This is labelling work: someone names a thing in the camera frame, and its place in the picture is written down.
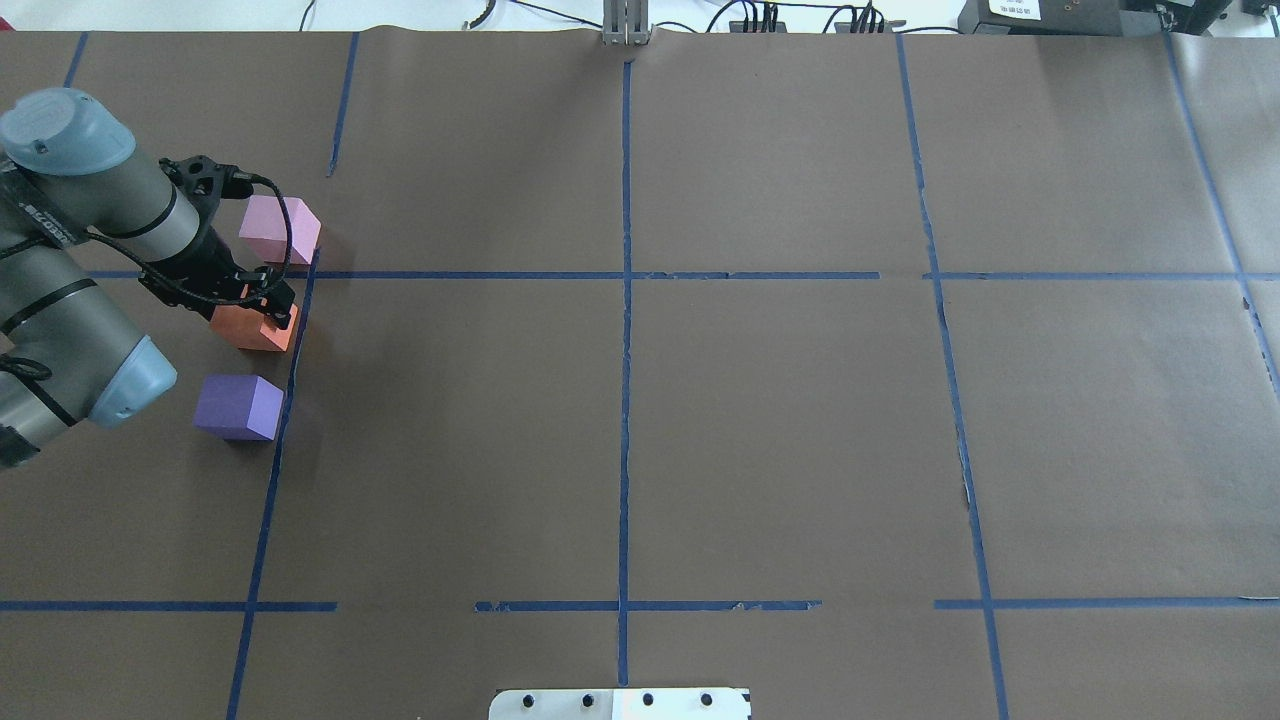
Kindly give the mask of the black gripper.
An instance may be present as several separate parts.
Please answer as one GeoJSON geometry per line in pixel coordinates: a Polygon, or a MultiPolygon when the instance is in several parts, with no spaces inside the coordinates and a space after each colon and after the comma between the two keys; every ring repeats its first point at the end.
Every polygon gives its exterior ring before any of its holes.
{"type": "Polygon", "coordinates": [[[212,318],[216,301],[241,300],[241,306],[260,313],[279,331],[293,327],[294,290],[278,268],[252,270],[239,266],[227,242],[212,228],[224,200],[246,200],[253,184],[241,177],[237,165],[221,164],[206,155],[184,160],[163,159],[161,170],[175,186],[177,199],[196,210],[195,237],[174,256],[148,260],[140,283],[163,304],[186,307],[205,319],[212,318]]]}

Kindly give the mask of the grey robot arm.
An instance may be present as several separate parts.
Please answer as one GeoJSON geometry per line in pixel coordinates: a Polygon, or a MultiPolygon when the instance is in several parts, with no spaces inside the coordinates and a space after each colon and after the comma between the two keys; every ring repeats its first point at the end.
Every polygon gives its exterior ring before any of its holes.
{"type": "Polygon", "coordinates": [[[177,370],[76,260],[102,243],[160,302],[292,325],[294,250],[242,268],[212,225],[227,199],[271,188],[206,156],[155,160],[96,97],[41,88],[3,114],[3,468],[26,465],[82,421],[113,428],[166,393],[177,370]]]}

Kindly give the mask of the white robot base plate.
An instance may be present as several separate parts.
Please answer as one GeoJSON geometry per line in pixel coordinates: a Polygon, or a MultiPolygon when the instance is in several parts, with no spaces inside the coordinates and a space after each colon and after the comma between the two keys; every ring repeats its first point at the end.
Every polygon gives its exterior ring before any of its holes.
{"type": "Polygon", "coordinates": [[[732,687],[508,689],[489,719],[751,719],[750,691],[732,687]]]}

